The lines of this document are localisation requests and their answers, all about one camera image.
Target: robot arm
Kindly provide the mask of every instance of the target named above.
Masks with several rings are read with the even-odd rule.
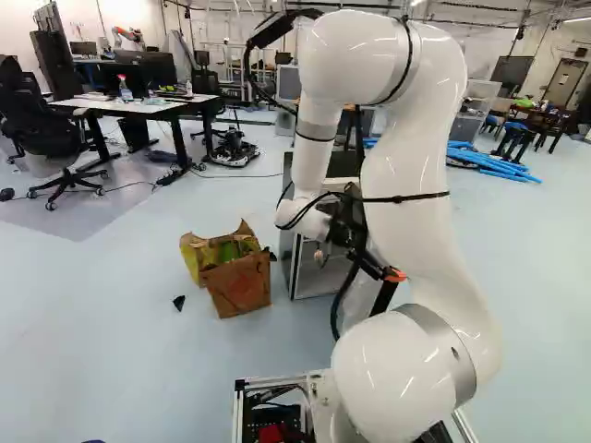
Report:
[[[414,303],[348,330],[332,370],[344,413],[370,443],[411,441],[472,398],[501,362],[500,334],[453,239],[450,200],[441,197],[446,143],[466,84],[462,51],[431,26],[340,10],[316,20],[299,54],[295,195],[281,202],[278,226],[319,194],[343,105],[379,103],[389,112],[361,188],[369,243],[406,273]],[[438,197],[368,201],[430,194]],[[324,240],[331,217],[310,209],[294,229]]]
[[[146,43],[144,42],[143,35],[141,34],[141,30],[134,30],[130,28],[129,30],[124,30],[118,26],[113,26],[111,29],[113,32],[113,40],[115,48],[120,48],[122,44],[121,36],[128,39],[130,42],[135,43],[141,51],[146,50]]]

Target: black office chair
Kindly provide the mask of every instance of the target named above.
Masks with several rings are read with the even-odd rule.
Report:
[[[37,191],[57,186],[45,205],[46,209],[55,210],[54,201],[68,187],[82,185],[94,189],[97,195],[104,195],[103,185],[85,179],[95,176],[106,179],[106,170],[73,174],[67,169],[67,166],[78,159],[80,153],[91,146],[86,139],[83,125],[83,119],[89,110],[77,109],[70,114],[52,109],[34,88],[23,88],[22,74],[14,57],[0,56],[0,113],[6,118],[3,131],[6,129],[10,137],[32,159],[41,161],[37,164],[38,172],[44,168],[44,176],[62,170],[60,177],[43,185],[30,187],[27,197],[36,198]]]
[[[196,94],[219,95],[223,98],[219,101],[219,105],[216,108],[209,110],[212,117],[223,114],[226,111],[226,104],[228,103],[229,99],[227,97],[224,97],[222,94],[222,89],[220,88],[220,81],[218,79],[217,72],[204,69],[204,66],[202,66],[200,70],[196,70],[193,72],[192,84],[193,92]],[[234,111],[234,119],[236,122],[237,129],[240,130],[240,121],[238,120],[238,115],[236,113],[235,107],[233,107],[232,110]],[[218,136],[220,138],[225,138],[227,133],[227,131],[221,131],[219,129],[212,129],[211,132],[213,135]],[[205,131],[199,131],[189,135],[191,136],[191,139],[195,139],[195,137],[202,136],[204,133]]]
[[[39,82],[37,78],[32,72],[23,72],[22,73],[22,83],[21,88],[25,90],[30,90],[36,97],[42,98],[41,88],[39,87]],[[0,130],[2,134],[4,134],[7,138],[10,138],[15,145],[15,151],[17,152],[15,155],[8,156],[6,162],[8,164],[14,164],[16,159],[22,159],[25,156],[25,150],[20,146],[18,143],[18,139],[15,137],[16,135],[16,128],[11,122],[9,122],[6,118],[3,119],[3,122],[0,124]]]

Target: door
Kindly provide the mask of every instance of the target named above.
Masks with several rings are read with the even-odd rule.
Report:
[[[566,106],[586,68],[587,62],[562,58],[542,99],[555,106]]]

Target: floor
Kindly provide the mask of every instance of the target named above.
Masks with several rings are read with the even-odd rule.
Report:
[[[201,144],[188,133],[200,123],[182,126],[189,150],[199,155]],[[107,133],[114,122],[105,119],[103,127]],[[243,129],[263,156],[244,170],[211,167],[203,174],[281,172],[290,140],[276,137],[272,126]],[[164,125],[150,131],[161,138],[159,149],[172,150]],[[109,137],[120,138],[116,130]],[[477,146],[490,150],[495,143],[484,136]],[[591,147],[565,138],[552,156],[527,152],[524,161],[543,185],[449,170],[458,239],[505,344],[501,373],[465,411],[482,443],[586,441]],[[13,169],[0,166],[0,187],[22,195],[30,178]],[[127,172],[116,174],[117,183],[138,180],[120,174]],[[67,207],[68,229],[53,233],[42,228],[55,214],[38,211],[41,201],[3,203],[0,215],[14,208],[39,220],[0,221],[0,439],[227,442],[237,377],[327,367],[330,297],[289,302],[273,266],[273,305],[220,320],[178,250],[183,233],[228,233],[240,218],[275,247],[272,217],[281,181],[190,174],[153,194],[149,186],[130,186],[116,198],[135,203],[76,238],[66,231],[79,231],[89,222],[89,207],[110,200],[68,197],[76,198]],[[187,301],[178,313],[171,301],[181,294]],[[404,300],[404,288],[397,296]]]

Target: red component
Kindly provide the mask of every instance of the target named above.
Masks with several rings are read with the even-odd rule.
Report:
[[[384,280],[391,281],[392,283],[400,283],[406,280],[406,274],[397,268],[390,267],[390,272]]]
[[[278,425],[271,425],[259,429],[259,443],[281,443],[283,435]]]

